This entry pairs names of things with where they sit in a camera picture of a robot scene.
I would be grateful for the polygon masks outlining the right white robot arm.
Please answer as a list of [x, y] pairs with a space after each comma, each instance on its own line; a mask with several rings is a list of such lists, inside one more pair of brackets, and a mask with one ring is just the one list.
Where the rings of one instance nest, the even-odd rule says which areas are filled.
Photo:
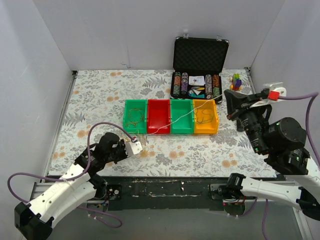
[[272, 104], [285, 100], [309, 99], [305, 118], [318, 93], [289, 97], [279, 90], [263, 89], [260, 93], [246, 95], [233, 90], [224, 91], [227, 119], [239, 121], [253, 151], [265, 156], [264, 162], [291, 184], [257, 180], [240, 173], [232, 173], [225, 186], [224, 195], [232, 199], [258, 197], [291, 206], [316, 221], [320, 219], [320, 157], [313, 159], [305, 148], [311, 141], [309, 126], [302, 127], [292, 117], [269, 123]]

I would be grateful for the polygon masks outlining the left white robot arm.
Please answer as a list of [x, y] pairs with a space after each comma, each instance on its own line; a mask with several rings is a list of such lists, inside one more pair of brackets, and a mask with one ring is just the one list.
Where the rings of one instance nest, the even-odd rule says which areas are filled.
[[69, 170], [41, 195], [14, 209], [14, 225], [27, 240], [46, 240], [55, 225], [83, 202], [101, 200], [107, 185], [98, 175], [107, 163], [128, 157], [125, 141], [107, 132], [79, 155]]

